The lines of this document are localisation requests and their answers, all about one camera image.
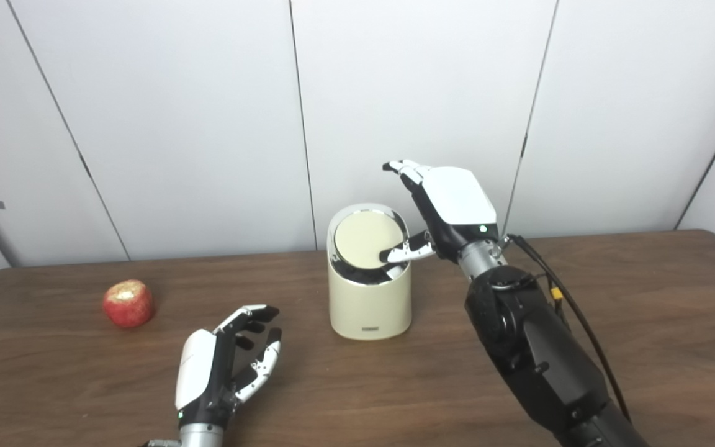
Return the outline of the white and black left hand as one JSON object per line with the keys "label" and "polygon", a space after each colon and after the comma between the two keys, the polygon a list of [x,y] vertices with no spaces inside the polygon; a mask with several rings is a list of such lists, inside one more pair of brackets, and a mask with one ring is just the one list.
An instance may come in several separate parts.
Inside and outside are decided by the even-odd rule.
{"label": "white and black left hand", "polygon": [[280,359],[282,330],[272,327],[266,345],[235,372],[236,349],[253,349],[244,332],[262,333],[280,309],[266,304],[245,305],[213,330],[191,333],[182,348],[176,383],[175,408],[179,429],[211,425],[226,429],[241,405],[269,380]]}

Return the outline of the white and black right hand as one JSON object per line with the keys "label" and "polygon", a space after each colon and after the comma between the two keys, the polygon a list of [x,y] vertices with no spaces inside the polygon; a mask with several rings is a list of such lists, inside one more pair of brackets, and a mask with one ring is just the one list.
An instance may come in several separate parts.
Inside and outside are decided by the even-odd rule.
{"label": "white and black right hand", "polygon": [[383,263],[430,255],[457,263],[470,244],[499,241],[496,210],[471,171],[411,160],[390,161],[382,169],[400,176],[426,224],[425,231],[380,251]]}

